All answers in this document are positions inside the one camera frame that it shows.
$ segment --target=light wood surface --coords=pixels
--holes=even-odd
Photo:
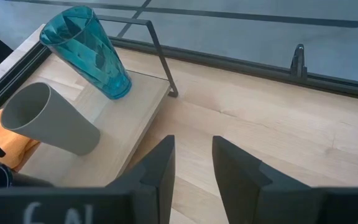
[[[156,56],[117,52],[127,69],[164,76]],[[358,186],[358,99],[179,60],[168,64],[180,96],[165,100],[127,169],[175,135],[171,223],[227,223],[213,135],[306,184]]]
[[[32,35],[30,42],[21,46],[31,47],[37,39],[38,35]],[[113,181],[131,159],[170,89],[169,82],[161,78],[128,73],[131,91],[112,101],[56,55],[49,56],[21,88],[34,82],[48,83],[101,131],[101,139],[85,156],[41,144],[20,173],[59,186],[104,187]]]

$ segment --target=gray ceramic cup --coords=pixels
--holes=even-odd
[[[1,124],[79,156],[91,152],[100,138],[99,130],[46,83],[17,92],[2,111]]]

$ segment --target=gray floor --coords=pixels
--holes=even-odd
[[[70,1],[143,4],[143,0]],[[358,20],[358,1],[350,0],[151,0],[149,7]],[[66,8],[0,0],[0,39],[16,48],[34,29]],[[135,13],[94,10],[122,17]],[[281,67],[290,66],[296,45],[302,43],[310,72],[358,81],[358,29],[155,12],[143,12],[139,19],[153,22],[163,45]],[[109,35],[117,35],[124,27],[113,22],[103,25]],[[141,26],[129,28],[124,38],[151,42],[147,29]]]

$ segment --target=cup rim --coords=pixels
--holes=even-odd
[[[75,34],[72,38],[67,39],[67,40],[65,40],[65,41],[62,41],[62,42],[57,43],[57,44],[46,44],[45,42],[42,41],[41,35],[42,35],[42,33],[44,32],[45,27],[47,27],[47,26],[48,26],[56,17],[58,17],[60,14],[63,14],[64,12],[67,12],[67,11],[70,11],[70,10],[73,10],[73,9],[76,9],[76,8],[79,8],[79,7],[85,7],[85,8],[87,8],[87,9],[90,9],[91,12],[92,12],[92,16],[91,16],[91,18],[89,19],[89,21],[86,23],[84,29],[82,29],[80,32],[78,32],[77,34]],[[91,23],[91,20],[94,19],[95,17],[96,17],[96,15],[95,15],[93,9],[90,8],[90,7],[88,7],[88,6],[74,6],[74,7],[68,8],[68,9],[66,9],[66,10],[64,10],[64,11],[62,11],[62,12],[60,12],[60,13],[57,14],[56,16],[54,16],[52,19],[50,19],[50,20],[44,25],[44,27],[42,28],[42,30],[41,30],[41,32],[40,32],[40,34],[39,34],[39,36],[38,36],[38,39],[39,39],[39,41],[41,42],[41,44],[43,44],[43,45],[45,45],[45,46],[56,46],[56,45],[65,44],[65,43],[67,43],[68,41],[74,39],[76,36],[80,35],[80,34],[89,26],[89,24]]]
[[[26,124],[22,125],[22,126],[19,126],[19,127],[16,127],[16,128],[9,128],[9,127],[6,127],[4,122],[3,122],[3,117],[4,117],[4,112],[6,111],[5,108],[7,108],[11,103],[12,103],[12,99],[14,99],[14,97],[16,95],[18,95],[19,93],[23,92],[26,88],[30,87],[30,86],[34,86],[34,85],[42,85],[42,86],[46,86],[48,88],[48,99],[46,100],[45,104],[44,104],[44,107],[39,111],[39,113],[33,117],[29,122],[27,122]],[[52,95],[52,88],[50,87],[50,85],[46,84],[46,83],[43,83],[43,82],[36,82],[36,83],[32,83],[26,87],[24,87],[23,89],[19,90],[15,95],[13,95],[9,101],[6,103],[5,107],[2,109],[2,113],[1,113],[1,125],[3,128],[5,128],[6,130],[10,130],[10,131],[15,131],[15,130],[18,130],[18,129],[22,129],[28,125],[30,125],[34,120],[36,120],[41,114],[42,112],[44,112],[45,108],[47,107],[49,101],[50,101],[50,97]]]

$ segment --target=orange fabric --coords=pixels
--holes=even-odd
[[[14,169],[23,160],[24,154],[38,141],[16,134],[2,127],[0,122],[0,148],[6,155],[0,158],[0,162]]]

